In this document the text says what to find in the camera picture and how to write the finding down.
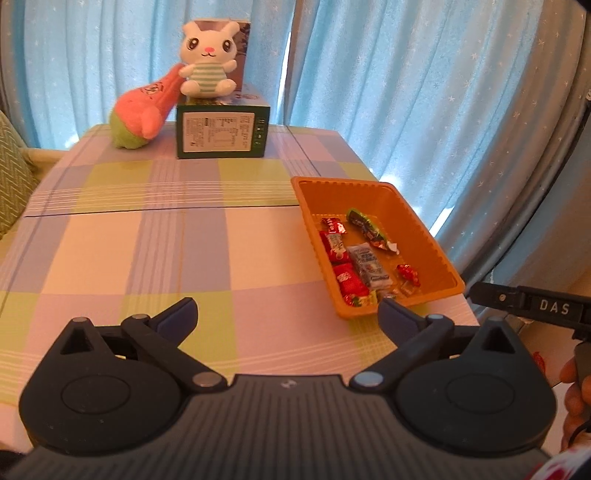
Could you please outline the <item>person's right hand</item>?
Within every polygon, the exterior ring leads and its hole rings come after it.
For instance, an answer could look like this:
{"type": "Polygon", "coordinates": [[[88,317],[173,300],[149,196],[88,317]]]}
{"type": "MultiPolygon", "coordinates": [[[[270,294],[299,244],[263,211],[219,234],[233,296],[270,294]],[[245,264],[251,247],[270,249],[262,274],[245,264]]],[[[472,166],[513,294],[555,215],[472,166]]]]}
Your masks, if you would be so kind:
{"type": "Polygon", "coordinates": [[[582,385],[577,384],[578,370],[575,359],[571,358],[563,366],[560,372],[560,381],[569,384],[564,397],[564,406],[567,416],[563,424],[563,438],[561,441],[561,450],[564,451],[569,446],[569,441],[574,432],[585,422],[584,412],[591,403],[591,379],[587,376],[582,385]]]}

